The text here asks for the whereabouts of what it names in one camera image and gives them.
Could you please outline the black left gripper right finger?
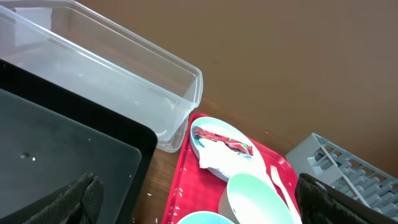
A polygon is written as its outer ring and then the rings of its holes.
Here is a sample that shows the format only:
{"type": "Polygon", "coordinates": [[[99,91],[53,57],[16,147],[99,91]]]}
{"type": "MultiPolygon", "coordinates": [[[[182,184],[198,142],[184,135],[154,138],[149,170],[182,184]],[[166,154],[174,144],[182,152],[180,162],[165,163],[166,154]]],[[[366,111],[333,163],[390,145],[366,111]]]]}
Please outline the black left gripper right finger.
{"type": "Polygon", "coordinates": [[[303,224],[397,224],[306,173],[298,177],[295,199],[303,224]]]}

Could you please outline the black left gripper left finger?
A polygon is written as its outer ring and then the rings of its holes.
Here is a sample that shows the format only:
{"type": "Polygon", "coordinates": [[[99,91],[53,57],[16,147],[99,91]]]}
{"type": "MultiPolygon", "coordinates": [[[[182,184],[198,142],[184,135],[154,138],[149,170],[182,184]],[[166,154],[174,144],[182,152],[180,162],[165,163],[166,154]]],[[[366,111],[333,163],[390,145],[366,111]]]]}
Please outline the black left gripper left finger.
{"type": "Polygon", "coordinates": [[[31,216],[29,224],[96,224],[104,200],[104,186],[97,175],[84,174],[66,192],[31,216]]]}

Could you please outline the white plastic fork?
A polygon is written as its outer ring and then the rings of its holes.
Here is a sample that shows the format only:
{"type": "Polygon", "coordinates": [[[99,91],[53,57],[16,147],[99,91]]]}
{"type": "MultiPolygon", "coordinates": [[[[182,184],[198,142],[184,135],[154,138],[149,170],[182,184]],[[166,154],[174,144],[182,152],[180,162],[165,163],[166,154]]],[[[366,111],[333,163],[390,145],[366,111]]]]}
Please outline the white plastic fork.
{"type": "Polygon", "coordinates": [[[288,208],[290,210],[290,214],[292,216],[292,219],[293,219],[294,223],[295,224],[302,224],[301,217],[300,217],[300,215],[299,215],[299,213],[298,213],[298,211],[297,211],[297,209],[295,207],[295,204],[294,204],[293,200],[290,198],[290,195],[289,195],[287,189],[283,185],[283,183],[282,183],[282,181],[280,179],[278,170],[277,170],[277,168],[275,166],[271,166],[271,179],[272,179],[273,183],[275,183],[276,186],[278,186],[278,188],[281,189],[282,194],[283,194],[283,196],[285,198],[285,201],[287,203],[287,206],[288,206],[288,208]]]}

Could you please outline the pale green bowl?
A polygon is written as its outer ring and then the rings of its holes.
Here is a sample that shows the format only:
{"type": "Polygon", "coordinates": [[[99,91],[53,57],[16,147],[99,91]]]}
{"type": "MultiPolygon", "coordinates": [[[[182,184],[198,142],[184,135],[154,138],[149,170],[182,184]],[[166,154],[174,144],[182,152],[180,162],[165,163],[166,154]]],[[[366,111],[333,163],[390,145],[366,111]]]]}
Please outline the pale green bowl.
{"type": "Polygon", "coordinates": [[[250,174],[236,174],[229,179],[218,213],[239,224],[294,224],[279,194],[250,174]]]}

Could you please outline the red snack wrapper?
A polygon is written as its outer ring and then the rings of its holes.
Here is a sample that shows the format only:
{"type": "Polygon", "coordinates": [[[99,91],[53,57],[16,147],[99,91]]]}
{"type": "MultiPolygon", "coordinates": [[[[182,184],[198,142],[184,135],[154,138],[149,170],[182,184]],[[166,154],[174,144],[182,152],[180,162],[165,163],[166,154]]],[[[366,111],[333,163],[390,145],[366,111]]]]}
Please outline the red snack wrapper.
{"type": "Polygon", "coordinates": [[[212,133],[212,132],[204,130],[203,128],[200,128],[198,126],[194,127],[193,133],[201,138],[205,138],[205,139],[208,139],[208,140],[211,140],[214,142],[220,141],[220,142],[224,143],[232,151],[240,152],[240,153],[247,154],[250,156],[254,155],[252,146],[250,146],[246,143],[243,143],[241,141],[237,141],[235,139],[228,138],[226,136],[212,133]]]}

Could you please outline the white napkin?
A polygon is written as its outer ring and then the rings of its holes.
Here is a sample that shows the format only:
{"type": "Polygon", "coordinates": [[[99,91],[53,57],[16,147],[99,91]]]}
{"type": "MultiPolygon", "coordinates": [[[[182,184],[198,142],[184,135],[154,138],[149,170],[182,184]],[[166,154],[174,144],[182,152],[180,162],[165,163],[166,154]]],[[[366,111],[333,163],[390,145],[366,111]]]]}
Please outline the white napkin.
{"type": "Polygon", "coordinates": [[[233,151],[221,141],[200,138],[197,149],[200,168],[212,168],[227,178],[239,173],[262,175],[266,171],[265,163],[260,157],[233,151]]]}

